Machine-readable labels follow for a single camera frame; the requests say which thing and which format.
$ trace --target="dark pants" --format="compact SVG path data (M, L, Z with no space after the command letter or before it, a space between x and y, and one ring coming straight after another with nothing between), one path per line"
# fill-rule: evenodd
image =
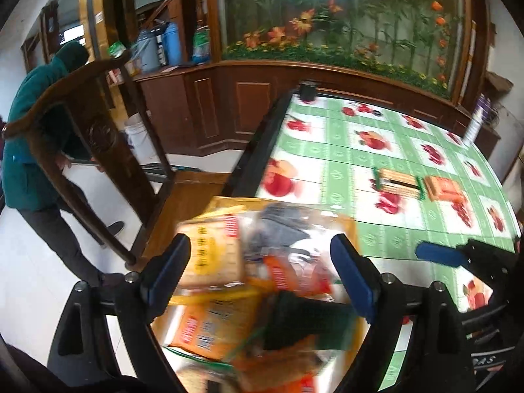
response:
M87 198L82 189L72 183L78 195L87 204ZM91 236L101 245L99 238L88 228L80 218L71 210L69 205L60 197L56 203L51 207L44 208L39 211L18 210L25 221L32 227L32 229L42 238L46 244L62 262L67 266L71 272L77 275L80 279L86 281L90 286L97 287L101 283L102 272L93 266L89 260L86 259L77 237L74 236L73 231L62 218L60 210L67 211L72 214L80 224L88 231Z

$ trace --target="green hooded jacket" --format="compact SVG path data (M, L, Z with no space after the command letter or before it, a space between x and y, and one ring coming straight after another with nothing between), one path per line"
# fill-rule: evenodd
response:
M7 122L24 116L52 84L85 65L87 50L76 42L67 43L48 65L33 69L22 81L12 102ZM56 152L78 159L91 156L74 133L66 109L57 105L40 121L40 129ZM2 186L8 207L37 211L54 205L58 192L36 164L23 137L7 140L2 161Z

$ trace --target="black shoe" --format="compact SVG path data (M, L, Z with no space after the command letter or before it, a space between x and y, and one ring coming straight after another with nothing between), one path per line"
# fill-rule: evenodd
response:
M121 273L103 273L101 282L103 287L113 287L124 280L124 275Z
M107 230L109 233L111 233L113 236L118 235L123 229L126 224L123 221L116 221L115 223L111 223Z

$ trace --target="wooden chair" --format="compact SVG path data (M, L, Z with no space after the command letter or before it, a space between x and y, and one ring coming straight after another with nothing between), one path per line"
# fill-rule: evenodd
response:
M175 236L178 221L200 214L209 200L220 194L228 175L171 170L160 139L138 96L137 86L124 68L128 60L129 53L126 52L117 59L95 61L75 70L49 87L22 118L8 123L3 136L7 140L24 136L38 165L71 209L126 261L128 269L141 270L148 259L163 253ZM157 194L109 114L101 82L105 81L107 71L117 68L121 70L135 109L142 117L167 175ZM38 128L42 116L56 104L65 107L84 146L105 169L142 222L130 251L82 202L56 166L54 155Z

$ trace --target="table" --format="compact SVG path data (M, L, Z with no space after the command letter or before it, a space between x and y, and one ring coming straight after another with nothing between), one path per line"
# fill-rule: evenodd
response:
M281 178L264 176L267 165ZM393 197L373 188L373 169L458 182L466 223L451 202ZM420 119L373 104L321 95L307 104L282 96L261 123L233 172L226 193L336 210L357 222L360 253L404 283L443 281L460 311L487 302L491 290L465 269L417 261L420 241L455 247L475 238L513 251L520 236L501 184L475 145ZM410 324L403 327L383 387L397 378Z

